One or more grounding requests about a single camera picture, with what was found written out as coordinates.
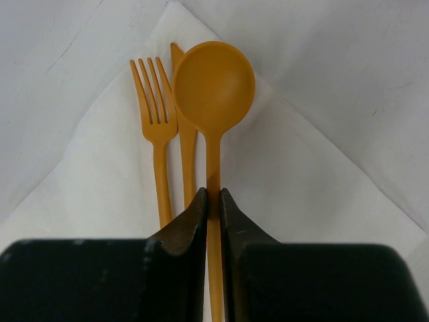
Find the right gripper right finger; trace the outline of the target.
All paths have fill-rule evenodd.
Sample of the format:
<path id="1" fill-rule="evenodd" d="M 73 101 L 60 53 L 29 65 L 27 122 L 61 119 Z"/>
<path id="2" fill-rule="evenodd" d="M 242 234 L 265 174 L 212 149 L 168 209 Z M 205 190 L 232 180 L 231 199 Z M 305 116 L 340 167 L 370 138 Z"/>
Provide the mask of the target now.
<path id="1" fill-rule="evenodd" d="M 381 244 L 284 244 L 220 194 L 227 321 L 427 321 L 401 256 Z"/>

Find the orange plastic fork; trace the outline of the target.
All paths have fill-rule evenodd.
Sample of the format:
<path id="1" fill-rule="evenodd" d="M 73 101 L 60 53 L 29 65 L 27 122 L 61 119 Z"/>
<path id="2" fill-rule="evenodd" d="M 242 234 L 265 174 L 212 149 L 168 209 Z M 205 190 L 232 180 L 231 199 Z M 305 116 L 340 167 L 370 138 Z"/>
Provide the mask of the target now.
<path id="1" fill-rule="evenodd" d="M 167 147 L 178 133 L 178 121 L 170 82 L 160 58 L 130 60 L 135 83 L 141 128 L 153 146 L 154 175 L 160 227 L 172 220 L 168 184 Z"/>

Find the orange plastic knife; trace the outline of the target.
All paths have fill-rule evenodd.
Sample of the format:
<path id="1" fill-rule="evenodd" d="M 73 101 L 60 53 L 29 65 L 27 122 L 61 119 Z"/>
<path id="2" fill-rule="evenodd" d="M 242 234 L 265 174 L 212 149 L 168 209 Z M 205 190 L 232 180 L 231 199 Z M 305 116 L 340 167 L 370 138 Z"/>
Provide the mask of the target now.
<path id="1" fill-rule="evenodd" d="M 184 191 L 184 208 L 186 209 L 192 202 L 196 194 L 196 173 L 195 157 L 197 130 L 181 114 L 180 109 L 175 105 L 178 120 L 178 131 L 180 136 L 180 152 L 182 161 L 182 179 Z"/>

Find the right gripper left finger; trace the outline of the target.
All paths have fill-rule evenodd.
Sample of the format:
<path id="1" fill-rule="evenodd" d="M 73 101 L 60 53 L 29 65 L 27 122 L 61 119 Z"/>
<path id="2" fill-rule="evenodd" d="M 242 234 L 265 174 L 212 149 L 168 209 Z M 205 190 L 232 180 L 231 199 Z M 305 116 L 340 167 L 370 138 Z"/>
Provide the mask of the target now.
<path id="1" fill-rule="evenodd" d="M 22 239 L 1 253 L 2 321 L 202 321 L 207 191 L 145 239 Z"/>

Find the orange plastic spoon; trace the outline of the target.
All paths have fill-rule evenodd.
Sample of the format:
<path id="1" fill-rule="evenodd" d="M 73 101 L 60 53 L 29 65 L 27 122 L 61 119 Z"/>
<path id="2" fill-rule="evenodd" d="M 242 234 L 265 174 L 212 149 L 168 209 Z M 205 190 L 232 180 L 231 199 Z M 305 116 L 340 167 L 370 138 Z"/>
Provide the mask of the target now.
<path id="1" fill-rule="evenodd" d="M 210 310 L 213 321 L 222 321 L 221 138 L 249 112 L 255 96 L 255 76 L 248 59 L 236 47 L 219 41 L 204 42 L 180 59 L 172 93 L 181 114 L 205 138 Z"/>

